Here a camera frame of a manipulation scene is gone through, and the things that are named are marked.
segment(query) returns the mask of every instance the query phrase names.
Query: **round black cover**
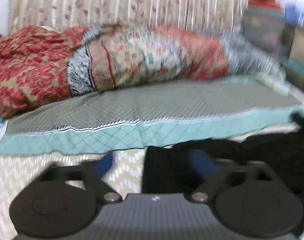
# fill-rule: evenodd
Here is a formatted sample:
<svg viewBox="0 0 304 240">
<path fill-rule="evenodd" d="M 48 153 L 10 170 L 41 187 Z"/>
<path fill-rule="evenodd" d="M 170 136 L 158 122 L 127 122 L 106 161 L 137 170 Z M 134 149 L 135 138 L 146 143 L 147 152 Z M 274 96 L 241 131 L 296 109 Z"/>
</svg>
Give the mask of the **round black cover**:
<svg viewBox="0 0 304 240">
<path fill-rule="evenodd" d="M 215 213 L 231 230 L 246 236 L 275 237 L 288 233 L 302 216 L 300 201 L 276 182 L 254 180 L 223 192 Z"/>
<path fill-rule="evenodd" d="M 96 214 L 95 198 L 64 182 L 35 182 L 10 205 L 16 230 L 37 238 L 67 236 L 88 225 Z"/>
</svg>

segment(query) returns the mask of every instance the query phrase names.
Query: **beige curtain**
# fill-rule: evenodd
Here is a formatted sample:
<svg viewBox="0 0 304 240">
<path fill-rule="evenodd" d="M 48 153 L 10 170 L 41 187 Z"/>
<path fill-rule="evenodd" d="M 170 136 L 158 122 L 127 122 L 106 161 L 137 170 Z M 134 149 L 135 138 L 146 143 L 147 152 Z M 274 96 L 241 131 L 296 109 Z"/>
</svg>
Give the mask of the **beige curtain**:
<svg viewBox="0 0 304 240">
<path fill-rule="evenodd" d="M 231 28 L 247 0 L 11 0 L 9 33 L 27 25 L 55 30 L 98 22 Z"/>
</svg>

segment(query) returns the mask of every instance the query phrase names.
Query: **metal bolt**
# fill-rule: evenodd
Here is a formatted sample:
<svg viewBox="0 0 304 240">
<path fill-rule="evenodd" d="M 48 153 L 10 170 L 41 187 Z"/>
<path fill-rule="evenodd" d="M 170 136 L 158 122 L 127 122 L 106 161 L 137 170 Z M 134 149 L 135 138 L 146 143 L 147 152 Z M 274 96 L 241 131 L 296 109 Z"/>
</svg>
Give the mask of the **metal bolt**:
<svg viewBox="0 0 304 240">
<path fill-rule="evenodd" d="M 117 194 L 115 192 L 109 192 L 104 195 L 104 199 L 109 202 L 114 202 L 119 199 L 119 194 Z"/>
<path fill-rule="evenodd" d="M 192 198 L 198 202 L 206 202 L 208 200 L 208 195 L 203 192 L 196 192 L 192 195 Z"/>
</svg>

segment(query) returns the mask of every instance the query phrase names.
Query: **ribbed gray surface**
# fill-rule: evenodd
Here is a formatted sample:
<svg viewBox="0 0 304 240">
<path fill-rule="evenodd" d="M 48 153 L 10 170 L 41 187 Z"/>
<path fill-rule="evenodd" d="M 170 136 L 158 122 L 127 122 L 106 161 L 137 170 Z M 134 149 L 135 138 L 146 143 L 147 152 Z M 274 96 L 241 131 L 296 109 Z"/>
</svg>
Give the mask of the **ribbed gray surface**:
<svg viewBox="0 0 304 240">
<path fill-rule="evenodd" d="M 98 127 L 120 120 L 200 118 L 298 103 L 294 97 L 282 96 L 259 83 L 176 81 L 91 93 L 45 105 L 10 119 L 6 133 L 43 132 L 65 126 Z"/>
<path fill-rule="evenodd" d="M 182 194 L 128 195 L 105 206 L 81 232 L 56 240 L 254 240 L 221 225 L 209 207 L 188 202 Z M 292 234 L 271 238 L 295 240 Z M 18 236 L 15 240 L 35 240 Z"/>
</svg>

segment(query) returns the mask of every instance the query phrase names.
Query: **black fabric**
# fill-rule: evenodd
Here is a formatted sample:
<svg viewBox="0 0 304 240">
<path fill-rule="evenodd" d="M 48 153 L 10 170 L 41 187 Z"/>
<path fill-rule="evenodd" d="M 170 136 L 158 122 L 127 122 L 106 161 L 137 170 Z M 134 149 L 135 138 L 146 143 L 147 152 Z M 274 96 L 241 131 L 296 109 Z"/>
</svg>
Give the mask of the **black fabric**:
<svg viewBox="0 0 304 240">
<path fill-rule="evenodd" d="M 239 164 L 264 161 L 273 168 L 304 206 L 304 119 L 293 115 L 301 128 L 288 134 L 248 137 L 239 143 L 227 139 L 206 139 L 179 143 L 171 149 L 148 147 L 144 160 L 142 193 L 192 193 L 203 180 L 189 166 L 189 152 L 202 150 L 214 158 Z"/>
</svg>

